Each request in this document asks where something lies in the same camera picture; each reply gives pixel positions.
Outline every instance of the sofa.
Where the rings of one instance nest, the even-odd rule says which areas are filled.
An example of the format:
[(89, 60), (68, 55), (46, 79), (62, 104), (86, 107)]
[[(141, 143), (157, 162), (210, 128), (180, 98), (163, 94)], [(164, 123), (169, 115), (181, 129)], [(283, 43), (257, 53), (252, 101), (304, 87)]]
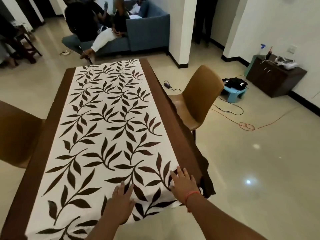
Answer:
[[(96, 52), (96, 57), (119, 52), (137, 52), (169, 48), (170, 15), (149, 0), (142, 2), (140, 19), (127, 19), (127, 37), (108, 42)], [(81, 43), (82, 50), (91, 48), (93, 41)]]

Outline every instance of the person's left hand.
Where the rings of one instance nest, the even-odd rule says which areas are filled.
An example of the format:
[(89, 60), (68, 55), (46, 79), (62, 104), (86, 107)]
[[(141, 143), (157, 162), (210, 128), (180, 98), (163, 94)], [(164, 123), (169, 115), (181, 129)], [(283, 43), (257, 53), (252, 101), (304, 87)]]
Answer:
[(134, 185), (130, 185), (126, 194), (125, 183), (122, 181), (120, 186), (117, 186), (112, 194), (112, 198), (106, 203), (106, 208), (103, 212), (103, 217), (110, 219), (117, 225), (121, 225), (126, 222), (130, 217), (134, 205), (136, 204), (134, 200), (130, 197), (134, 190)]

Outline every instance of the sofa armrest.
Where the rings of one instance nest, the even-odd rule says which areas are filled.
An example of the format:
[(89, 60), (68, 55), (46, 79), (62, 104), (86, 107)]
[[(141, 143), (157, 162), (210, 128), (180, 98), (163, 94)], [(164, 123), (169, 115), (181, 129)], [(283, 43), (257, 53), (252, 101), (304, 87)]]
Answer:
[(131, 51), (169, 47), (169, 14), (126, 21)]

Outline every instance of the white device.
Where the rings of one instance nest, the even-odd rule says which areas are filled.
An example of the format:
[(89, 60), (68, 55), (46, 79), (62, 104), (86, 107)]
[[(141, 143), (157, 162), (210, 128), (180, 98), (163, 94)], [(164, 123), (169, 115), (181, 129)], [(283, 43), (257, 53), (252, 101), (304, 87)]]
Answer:
[(286, 70), (292, 70), (299, 66), (299, 64), (295, 60), (290, 60), (281, 56), (277, 57), (274, 62), (278, 66), (283, 66)]

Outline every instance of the red thread bracelet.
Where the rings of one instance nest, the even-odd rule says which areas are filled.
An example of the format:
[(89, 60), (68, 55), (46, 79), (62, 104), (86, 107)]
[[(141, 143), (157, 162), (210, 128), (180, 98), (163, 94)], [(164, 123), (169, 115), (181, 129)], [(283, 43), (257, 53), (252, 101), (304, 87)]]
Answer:
[(199, 192), (199, 191), (190, 191), (189, 193), (186, 194), (186, 197), (185, 197), (184, 202), (185, 202), (185, 205), (186, 205), (186, 208), (187, 208), (187, 209), (188, 209), (188, 207), (187, 207), (187, 200), (188, 200), (188, 198), (190, 197), (190, 195), (193, 195), (193, 194), (200, 194), (200, 192)]

